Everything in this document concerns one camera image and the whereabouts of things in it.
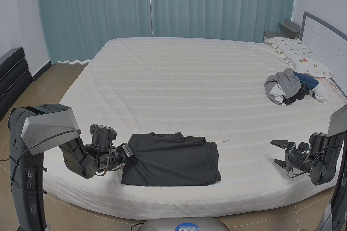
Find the white bed sheet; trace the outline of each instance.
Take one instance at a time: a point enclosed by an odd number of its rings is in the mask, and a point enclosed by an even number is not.
[[[129,219],[221,216],[289,205],[332,187],[307,175],[289,179],[273,162],[284,151],[270,141],[308,142],[327,132],[343,96],[321,79],[329,100],[310,96],[279,106],[264,81],[287,63],[262,43],[189,38],[121,38],[109,41],[68,89],[85,144],[89,126],[113,127],[115,145],[132,133],[205,136],[218,142],[222,181],[210,186],[122,185],[121,172],[85,180],[64,165],[58,147],[45,153],[44,188],[62,200]]]

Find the pillow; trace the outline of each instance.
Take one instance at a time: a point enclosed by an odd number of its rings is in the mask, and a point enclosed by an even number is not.
[[[331,78],[333,73],[300,39],[269,38],[265,40],[282,56],[296,72],[314,77]]]

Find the black cloth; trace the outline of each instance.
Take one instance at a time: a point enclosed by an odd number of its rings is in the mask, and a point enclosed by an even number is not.
[[[309,88],[306,86],[305,83],[301,83],[301,88],[296,93],[296,95],[289,97],[289,98],[283,98],[283,103],[286,105],[290,105],[294,103],[296,100],[302,100],[304,99],[305,95],[309,94]]]
[[[122,184],[197,186],[221,181],[217,145],[205,137],[133,134],[128,145],[134,156],[124,167]]]

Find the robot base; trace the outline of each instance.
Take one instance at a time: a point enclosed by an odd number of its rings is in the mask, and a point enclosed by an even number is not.
[[[138,231],[229,231],[229,229],[211,217],[176,217],[147,221]]]

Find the blue sticker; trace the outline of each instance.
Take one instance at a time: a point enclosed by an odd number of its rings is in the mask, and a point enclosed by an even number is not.
[[[175,228],[175,231],[200,231],[199,227],[193,223],[181,223]]]

